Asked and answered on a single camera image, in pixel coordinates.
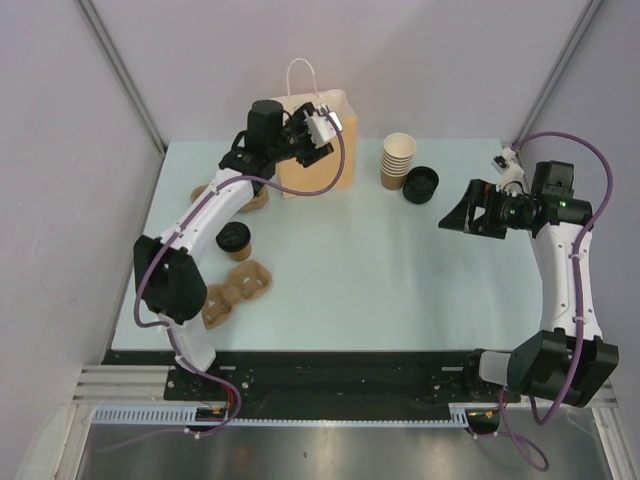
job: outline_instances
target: brown paper bag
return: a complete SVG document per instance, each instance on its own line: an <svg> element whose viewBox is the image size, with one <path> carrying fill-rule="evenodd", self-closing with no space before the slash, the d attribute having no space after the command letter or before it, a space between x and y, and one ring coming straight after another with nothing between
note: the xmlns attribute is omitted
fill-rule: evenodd
<svg viewBox="0 0 640 480"><path fill-rule="evenodd" d="M296 62L304 62L311 69L313 78L314 93L305 93L302 95L291 95L291 87L289 74L291 67ZM347 93L344 90L327 90L318 92L316 85L316 72L311 64L304 58L296 58L287 68L287 96L274 98L280 102L285 110L290 113L306 102L312 102L316 107L320 104L327 104L331 111L336 112L340 122L342 123L342 136L345 145L345 166L340 180L333 188L346 188L353 185L353 172L356 158L356 136L358 131L358 117L353 111ZM278 175L280 183L285 187L293 188L303 192L312 192L326 187L336 176L340 165L340 144L338 138L331 140L333 145L333 153L326 156L319 162L308 168L303 168L295 159L286 160L278 164ZM285 197L294 197L289 193L284 193Z"/></svg>

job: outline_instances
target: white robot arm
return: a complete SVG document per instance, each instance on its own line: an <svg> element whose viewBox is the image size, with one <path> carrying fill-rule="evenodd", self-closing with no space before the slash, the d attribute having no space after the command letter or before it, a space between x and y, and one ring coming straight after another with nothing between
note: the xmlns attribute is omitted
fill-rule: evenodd
<svg viewBox="0 0 640 480"><path fill-rule="evenodd" d="M158 238L143 235L134 246L137 304L142 299L157 314L158 320L151 325L170 329L176 361L187 369L193 366L206 371L216 356L203 322L199 317L192 320L200 314L207 296L197 268L204 250L231 217L269 183L276 163L295 157L304 167L313 165L333 152L328 142L336 129L342 129L336 114L325 105L316 108L306 103L286 121L284 113L276 101L255 102L247 130L238 134L220 170L196 202ZM136 322L151 326L139 318Z"/></svg>
<svg viewBox="0 0 640 480"><path fill-rule="evenodd" d="M511 391L555 400L569 377L576 346L577 321L581 321L581 355L571 387L563 401L584 406L618 363L618 349L602 341L591 298L589 251L586 232L578 253L583 314L577 318L573 246L592 218L591 205L573 198L573 165L541 162L536 167L531 192L515 153L505 149L494 159L503 172L496 184L471 180L441 228L503 239L507 229L525 229L532 237L542 278L543 307L540 330L512 352L478 352L475 376L480 381Z"/></svg>

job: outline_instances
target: stack of paper cups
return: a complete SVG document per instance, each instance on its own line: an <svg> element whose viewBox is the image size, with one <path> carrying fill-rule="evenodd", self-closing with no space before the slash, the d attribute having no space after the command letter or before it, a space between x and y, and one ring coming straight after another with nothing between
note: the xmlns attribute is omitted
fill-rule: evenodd
<svg viewBox="0 0 640 480"><path fill-rule="evenodd" d="M392 133L384 139L383 147L380 181L387 190L399 190L411 168L416 141L406 133Z"/></svg>

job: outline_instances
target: light blue table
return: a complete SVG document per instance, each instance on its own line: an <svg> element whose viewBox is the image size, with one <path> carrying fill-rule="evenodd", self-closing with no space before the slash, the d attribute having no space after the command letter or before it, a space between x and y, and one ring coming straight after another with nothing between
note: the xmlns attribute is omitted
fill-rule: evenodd
<svg viewBox="0 0 640 480"><path fill-rule="evenodd" d="M145 233L156 236L213 178L228 142L173 142ZM526 232L506 240L437 228L472 178L495 181L495 139L419 140L414 165L433 167L440 186L424 205L382 188L381 140L358 142L352 188L283 199L271 190L262 210L235 219L251 229L252 259L273 286L209 331L223 350L511 349L538 330L540 278ZM221 283L237 264L215 243L200 262ZM168 350L166 334L133 322L133 280L113 350ZM143 320L152 315L143 307Z"/></svg>

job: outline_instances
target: black cup lid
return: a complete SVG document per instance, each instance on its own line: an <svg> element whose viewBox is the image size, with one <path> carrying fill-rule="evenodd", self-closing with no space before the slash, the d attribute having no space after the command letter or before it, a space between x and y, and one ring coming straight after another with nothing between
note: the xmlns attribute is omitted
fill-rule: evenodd
<svg viewBox="0 0 640 480"><path fill-rule="evenodd" d="M428 202L438 187L438 174L429 167L411 169L402 187L404 198L411 203Z"/></svg>
<svg viewBox="0 0 640 480"><path fill-rule="evenodd" d="M227 223L216 237L216 243L225 252L239 252L251 242L249 227L240 222Z"/></svg>

